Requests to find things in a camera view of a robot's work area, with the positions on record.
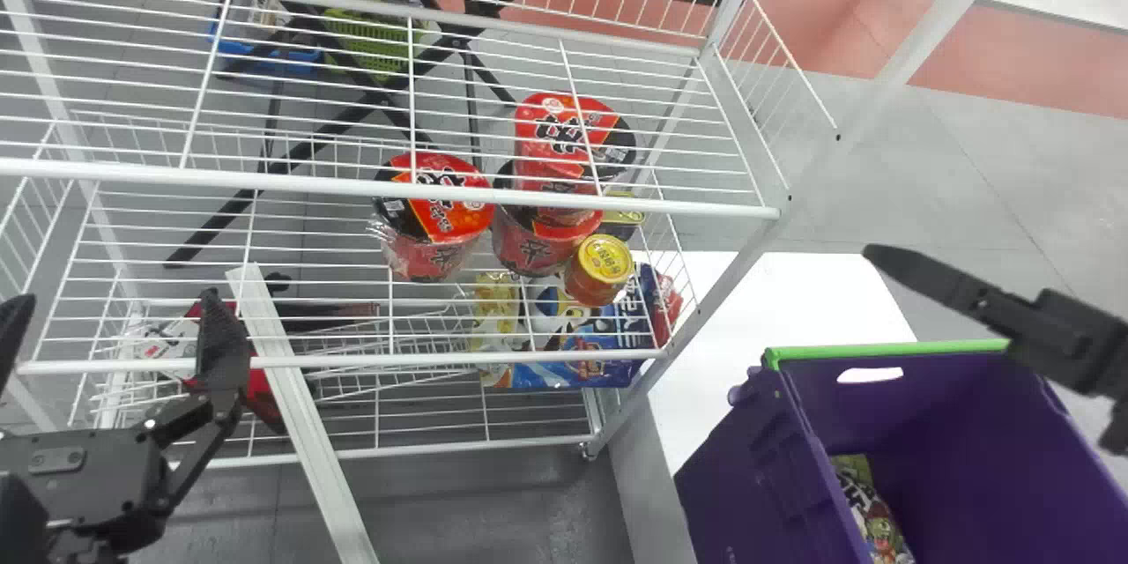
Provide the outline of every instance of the shelf caster wheel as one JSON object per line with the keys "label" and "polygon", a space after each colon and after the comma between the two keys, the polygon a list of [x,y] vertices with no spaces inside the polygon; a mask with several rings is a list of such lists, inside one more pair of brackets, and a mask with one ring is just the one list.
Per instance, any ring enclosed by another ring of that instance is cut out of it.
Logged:
{"label": "shelf caster wheel", "polygon": [[598,453],[593,455],[588,451],[588,443],[580,443],[576,446],[576,449],[580,450],[580,458],[583,459],[584,462],[596,462],[596,459],[599,458]]}

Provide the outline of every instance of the black clamp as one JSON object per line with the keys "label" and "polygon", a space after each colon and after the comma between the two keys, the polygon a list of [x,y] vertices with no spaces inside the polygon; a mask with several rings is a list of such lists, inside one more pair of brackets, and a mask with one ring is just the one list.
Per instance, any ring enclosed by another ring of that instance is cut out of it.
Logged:
{"label": "black clamp", "polygon": [[862,255],[893,280],[1011,340],[1006,354],[1082,395],[1116,402],[1100,446],[1128,453],[1128,324],[1051,288],[1030,300],[926,255],[867,244]]}
{"label": "black clamp", "polygon": [[[116,564],[165,523],[235,432],[250,344],[214,290],[201,297],[193,391],[129,429],[0,434],[0,545],[5,564]],[[0,389],[27,331],[33,296],[0,305]],[[164,451],[193,435],[176,468]]]}

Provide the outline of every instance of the red package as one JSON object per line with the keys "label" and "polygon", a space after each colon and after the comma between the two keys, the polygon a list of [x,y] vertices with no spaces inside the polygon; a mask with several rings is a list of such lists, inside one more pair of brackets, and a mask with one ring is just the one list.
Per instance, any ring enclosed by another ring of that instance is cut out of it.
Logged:
{"label": "red package", "polygon": [[[385,164],[409,170],[411,155]],[[411,180],[411,171],[379,170],[376,179]],[[449,187],[490,187],[472,164],[435,151],[416,151],[415,183]],[[391,271],[412,282],[440,282],[461,265],[494,215],[491,203],[460,200],[374,199],[380,238]]]}
{"label": "red package", "polygon": [[[505,164],[494,177],[499,190],[510,187]],[[602,211],[593,211],[581,223],[557,223],[540,215],[543,208],[500,205],[493,221],[493,250],[501,264],[515,274],[545,277],[561,271],[576,247],[596,231],[603,220]]]}
{"label": "red package", "polygon": [[[578,111],[572,95],[539,91],[521,103],[514,118],[517,190],[596,195],[592,164],[600,182],[607,183],[634,162],[631,127],[594,98],[581,97]],[[584,130],[588,143],[583,142]],[[590,215],[588,210],[572,208],[541,208],[540,213],[565,223],[581,222]]]}
{"label": "red package", "polygon": [[[231,311],[236,311],[235,302],[224,302]],[[199,319],[202,315],[202,308],[200,302],[192,305],[188,312],[185,314],[186,318]],[[250,347],[250,356],[257,356],[258,353],[255,352],[254,346]],[[197,389],[197,384],[195,379],[183,379],[185,386],[191,391]],[[282,421],[282,412],[279,412],[279,406],[274,402],[274,395],[271,393],[271,385],[266,380],[266,372],[262,369],[250,369],[250,374],[247,378],[247,408],[254,412],[255,415],[266,424],[276,434],[285,434],[285,423]]]}
{"label": "red package", "polygon": [[661,272],[653,271],[650,265],[643,265],[641,274],[645,280],[650,270],[656,279],[656,285],[646,299],[651,308],[650,321],[654,326],[654,346],[662,347],[670,340],[670,331],[677,326],[678,316],[681,315],[681,296],[673,290],[673,279]]}

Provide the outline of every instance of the small jar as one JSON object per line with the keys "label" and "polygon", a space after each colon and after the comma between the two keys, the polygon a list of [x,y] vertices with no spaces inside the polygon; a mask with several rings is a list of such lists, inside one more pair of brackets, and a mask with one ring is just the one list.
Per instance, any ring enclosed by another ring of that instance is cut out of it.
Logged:
{"label": "small jar", "polygon": [[585,307],[606,307],[626,287],[634,258],[626,243],[605,233],[588,236],[564,270],[564,289]]}

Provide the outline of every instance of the purple plastic crate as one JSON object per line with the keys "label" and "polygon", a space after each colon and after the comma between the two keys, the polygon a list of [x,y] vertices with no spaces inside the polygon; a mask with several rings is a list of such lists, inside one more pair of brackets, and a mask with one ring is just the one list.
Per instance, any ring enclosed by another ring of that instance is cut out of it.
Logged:
{"label": "purple plastic crate", "polygon": [[782,361],[742,391],[675,478],[700,564],[873,564],[828,453],[869,457],[919,564],[1128,562],[1123,492],[997,352]]}

